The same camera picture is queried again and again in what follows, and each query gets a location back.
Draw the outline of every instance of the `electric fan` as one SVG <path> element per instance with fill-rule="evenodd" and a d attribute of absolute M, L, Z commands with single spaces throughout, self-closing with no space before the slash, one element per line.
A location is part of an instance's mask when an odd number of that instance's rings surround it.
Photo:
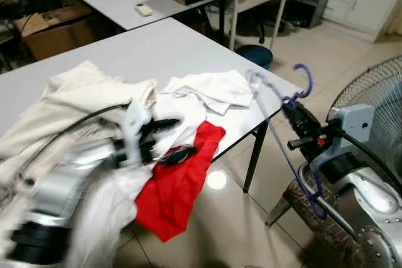
<path fill-rule="evenodd" d="M 332 107 L 375 108 L 367 146 L 402 180 L 402 55 L 367 69 L 339 94 Z"/>

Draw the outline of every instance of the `white cloth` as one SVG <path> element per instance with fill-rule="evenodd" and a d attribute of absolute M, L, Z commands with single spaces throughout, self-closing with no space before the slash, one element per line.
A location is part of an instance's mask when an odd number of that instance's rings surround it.
<path fill-rule="evenodd" d="M 246 79 L 236 70 L 173 77 L 161 93 L 176 97 L 195 94 L 210 110 L 221 115 L 230 105 L 249 107 L 253 99 Z"/>
<path fill-rule="evenodd" d="M 14 126 L 0 139 L 0 185 L 7 187 L 14 184 L 16 172 L 22 163 L 56 133 L 89 112 L 126 104 L 131 99 L 148 105 L 158 99 L 153 108 L 157 119 L 182 118 L 179 127 L 158 135 L 156 150 L 159 155 L 176 144 L 192 144 L 195 130 L 205 120 L 205 108 L 194 95 L 180 99 L 171 95 L 156 96 L 155 87 L 155 80 L 129 84 L 108 77 L 90 62 L 49 79 L 40 101 L 21 114 Z M 120 124 L 124 119 L 124 110 L 110 111 L 102 118 Z M 77 141 L 110 136 L 122 135 L 111 123 L 91 123 L 61 136 L 32 162 L 24 176 L 34 178 L 35 185 L 27 188 L 23 183 L 16 183 L 16 196 L 0 213 L 0 258 L 12 246 L 8 240 L 9 234 L 24 217 L 29 198 L 63 153 Z M 151 177 L 152 167 L 153 164 L 120 169 L 97 184 L 78 214 L 65 267 L 111 267 L 119 232 L 135 218 L 133 200 Z"/>

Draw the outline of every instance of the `black cable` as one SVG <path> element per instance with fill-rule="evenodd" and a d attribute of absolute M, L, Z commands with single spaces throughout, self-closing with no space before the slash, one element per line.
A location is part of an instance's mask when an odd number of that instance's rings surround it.
<path fill-rule="evenodd" d="M 401 184 L 399 183 L 399 181 L 395 177 L 395 175 L 392 173 L 392 171 L 385 165 L 384 161 L 382 161 L 377 155 L 375 155 L 368 147 L 366 147 L 361 142 L 354 139 L 352 136 L 348 135 L 348 133 L 346 133 L 345 131 L 339 130 L 339 129 L 333 129 L 333 131 L 336 134 L 338 134 L 340 137 L 351 142 L 353 145 L 355 145 L 357 148 L 359 148 L 362 152 L 364 152 L 364 154 L 369 156 L 376 164 L 378 164 L 378 166 L 384 170 L 384 172 L 387 174 L 387 176 L 390 178 L 390 180 L 392 180 L 398 193 L 402 196 Z"/>
<path fill-rule="evenodd" d="M 23 173 L 25 172 L 25 170 L 27 169 L 27 167 L 48 147 L 50 146 L 53 142 L 55 142 L 60 136 L 70 132 L 71 130 L 73 130 L 74 128 L 78 127 L 79 125 L 81 125 L 83 122 L 97 116 L 100 114 L 103 114 L 105 112 L 108 111 L 112 111 L 115 109 L 125 109 L 127 108 L 128 104 L 120 104 L 120 105 L 113 105 L 110 107 L 106 107 L 103 108 L 101 110 L 92 112 L 86 116 L 84 116 L 83 118 L 79 119 L 78 121 L 74 122 L 73 124 L 71 124 L 70 126 L 68 126 L 66 129 L 64 129 L 62 132 L 57 133 L 55 136 L 52 137 L 52 139 L 50 139 L 45 145 L 43 145 L 41 148 L 39 148 L 35 153 L 33 153 L 33 155 L 27 160 L 25 161 L 25 163 L 20 167 L 17 176 L 19 178 L 23 177 Z"/>
<path fill-rule="evenodd" d="M 24 25 L 23 25 L 23 27 L 21 28 L 21 31 L 19 31 L 20 34 L 23 33 L 26 24 L 28 23 L 28 21 L 31 19 L 31 17 L 32 17 L 33 15 L 34 15 L 34 14 L 30 14 L 30 16 L 25 20 Z"/>

